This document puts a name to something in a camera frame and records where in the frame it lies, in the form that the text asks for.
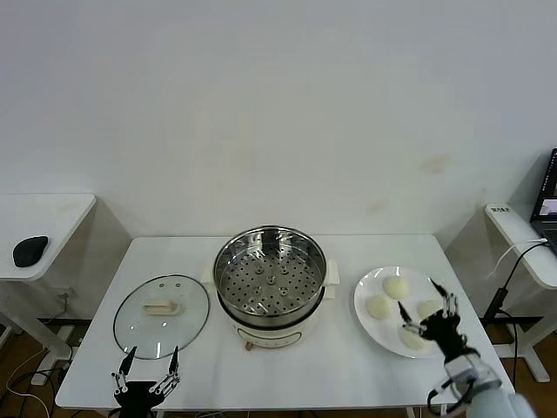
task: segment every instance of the white cable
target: white cable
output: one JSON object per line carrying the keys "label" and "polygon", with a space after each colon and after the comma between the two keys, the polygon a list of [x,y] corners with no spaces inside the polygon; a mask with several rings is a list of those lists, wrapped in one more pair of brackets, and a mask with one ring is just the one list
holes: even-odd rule
{"label": "white cable", "polygon": [[8,389],[12,394],[16,394],[17,396],[29,396],[30,398],[35,398],[36,400],[38,400],[39,402],[41,402],[41,405],[43,405],[44,407],[44,412],[46,412],[46,416],[47,418],[50,418],[50,412],[49,409],[46,407],[46,405],[44,404],[43,400],[41,398],[39,398],[38,396],[35,396],[33,394],[20,394],[19,392],[16,392],[15,390],[12,390],[10,388],[10,382],[11,379],[14,377],[14,374],[16,374],[17,370],[19,370],[21,367],[23,367],[25,364],[27,364],[28,362],[30,362],[31,360],[33,360],[35,357],[37,357],[38,355],[42,354],[44,351],[44,347],[41,348],[41,351],[39,351],[36,354],[33,354],[29,359],[27,359],[26,361],[24,361],[23,363],[21,363],[19,366],[17,366],[16,370],[14,370],[11,374],[11,376],[8,378],[8,380],[6,381],[6,389]]}
{"label": "white cable", "polygon": [[545,238],[539,238],[539,239],[529,239],[528,241],[522,241],[519,242],[518,244],[514,244],[513,246],[508,247],[508,249],[503,253],[503,255],[501,255],[499,257],[499,259],[497,260],[497,264],[495,264],[495,267],[493,268],[492,272],[490,272],[490,274],[488,274],[485,278],[485,280],[489,279],[491,276],[493,276],[495,274],[495,272],[497,271],[497,269],[499,268],[499,264],[501,264],[501,261],[505,258],[505,256],[507,254],[509,254],[514,248],[516,248],[517,246],[521,246],[523,244],[528,244],[530,242],[547,242],[547,239]]}

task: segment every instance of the white side table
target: white side table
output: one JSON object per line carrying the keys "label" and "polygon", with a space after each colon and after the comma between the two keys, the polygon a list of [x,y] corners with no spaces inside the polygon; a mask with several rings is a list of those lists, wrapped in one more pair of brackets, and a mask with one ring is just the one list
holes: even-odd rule
{"label": "white side table", "polygon": [[[40,279],[95,201],[92,194],[0,195],[0,285],[2,281]],[[49,238],[43,257],[34,266],[17,267],[12,256],[14,246],[23,239],[39,235]],[[38,369],[53,368],[56,361],[68,360],[72,356],[71,347],[65,341],[73,327],[62,327],[58,335],[52,333],[34,314],[22,309],[5,287],[0,293],[0,314],[48,348],[49,353]],[[42,374],[37,374],[31,381],[34,385],[45,382],[46,377]]]}
{"label": "white side table", "polygon": [[[524,207],[516,209],[518,212],[508,204],[486,206],[487,217],[495,224],[510,246],[540,237],[524,218]],[[520,255],[530,246],[532,243],[526,243],[523,246],[517,246],[514,251]],[[526,254],[522,262],[537,284],[545,289],[557,289],[557,257],[551,250],[544,247],[536,248]],[[512,334],[513,327],[508,326],[508,328]],[[534,351],[534,346],[555,329],[557,329],[557,311],[545,316],[526,332],[523,332],[520,326],[516,327],[519,341],[518,355],[526,361],[535,380],[539,382],[548,382],[549,374]],[[501,359],[513,358],[514,343],[497,344],[495,351]]]}

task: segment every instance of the wooden floor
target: wooden floor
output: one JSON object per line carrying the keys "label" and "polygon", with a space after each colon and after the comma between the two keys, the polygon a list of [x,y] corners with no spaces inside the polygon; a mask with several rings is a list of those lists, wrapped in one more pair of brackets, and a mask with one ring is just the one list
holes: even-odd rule
{"label": "wooden floor", "polygon": [[[78,345],[79,338],[83,337],[86,327],[76,327],[76,330],[70,338],[73,345]],[[512,342],[512,336],[503,326],[489,326],[487,333],[493,343]],[[13,394],[5,395],[5,383],[12,372],[30,358],[33,354],[41,349],[40,345],[34,341],[29,335],[12,335],[0,351],[0,418],[43,418],[46,416],[44,408],[38,401],[29,398],[25,402],[23,411],[23,400],[21,397]],[[551,334],[545,340],[535,347],[541,361],[546,366],[551,376],[551,382],[538,383],[534,380],[527,364],[520,360],[517,365],[517,392],[523,394],[534,407],[539,418],[554,418],[557,416],[557,335]],[[16,376],[36,370],[40,362],[40,357],[30,361],[24,367],[17,371]],[[513,360],[503,360],[505,370],[512,373]],[[64,372],[57,370],[52,375],[54,390],[59,388],[59,382],[63,379]],[[29,391],[29,379],[24,379],[17,384],[14,389],[19,392],[27,393]],[[31,387],[30,392],[40,397],[46,402],[50,408],[53,400],[52,389],[49,384],[42,387]],[[420,417],[419,409],[414,409],[416,417]],[[71,418],[77,411],[65,410],[54,406],[54,414],[52,418]],[[425,408],[422,408],[422,416],[430,417]],[[93,411],[84,411],[79,413],[76,418],[98,418],[101,415]],[[193,413],[187,414],[168,414],[168,417],[193,417]],[[335,411],[273,411],[273,412],[251,412],[249,418],[406,418],[404,409],[374,409],[374,410],[335,410]],[[230,412],[226,413],[226,418],[247,418],[247,412]]]}

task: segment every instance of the black mouse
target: black mouse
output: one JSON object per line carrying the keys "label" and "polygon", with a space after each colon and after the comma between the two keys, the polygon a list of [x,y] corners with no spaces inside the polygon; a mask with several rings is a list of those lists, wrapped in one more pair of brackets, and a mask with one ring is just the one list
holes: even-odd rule
{"label": "black mouse", "polygon": [[14,263],[18,267],[33,266],[43,257],[48,243],[49,238],[44,236],[24,239],[14,248]]}

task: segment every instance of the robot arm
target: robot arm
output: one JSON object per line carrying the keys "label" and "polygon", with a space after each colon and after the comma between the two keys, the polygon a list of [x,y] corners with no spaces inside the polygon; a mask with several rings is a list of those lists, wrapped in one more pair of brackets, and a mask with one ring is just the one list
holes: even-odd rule
{"label": "robot arm", "polygon": [[443,308],[419,324],[399,302],[403,328],[425,340],[435,341],[445,355],[448,376],[427,396],[431,410],[432,399],[450,388],[458,401],[447,409],[445,417],[455,416],[467,409],[468,418],[535,418],[527,401],[519,394],[508,394],[501,386],[499,376],[469,347],[465,335],[460,335],[458,301],[453,293],[429,279],[443,297]]}

